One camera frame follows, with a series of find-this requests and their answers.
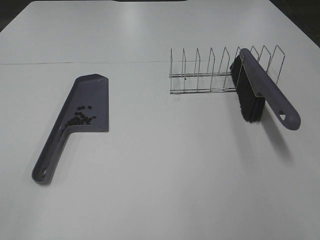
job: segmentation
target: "dark floor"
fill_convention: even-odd
[[[320,0],[270,1],[320,47]],[[32,2],[32,0],[0,0],[0,32],[30,2]]]

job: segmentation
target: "hand brush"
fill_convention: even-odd
[[[290,130],[299,129],[301,119],[298,112],[248,49],[240,50],[231,65],[231,77],[242,116],[247,122],[261,120],[267,101],[283,126]]]

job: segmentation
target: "black bristles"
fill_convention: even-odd
[[[236,93],[239,97],[241,113],[244,120],[250,123],[259,122],[265,107],[266,99],[264,97],[255,96],[246,75],[246,71],[242,66],[240,56],[238,56],[231,65],[231,76],[234,86],[236,86]]]

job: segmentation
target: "gray dustpan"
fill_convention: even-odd
[[[78,77],[34,166],[33,180],[38,184],[51,182],[70,134],[108,130],[108,78],[99,74]]]

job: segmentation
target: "brush handle hole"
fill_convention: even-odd
[[[280,118],[284,121],[285,119],[286,119],[286,114],[285,114],[285,112],[284,111],[279,111],[279,116],[280,116]]]

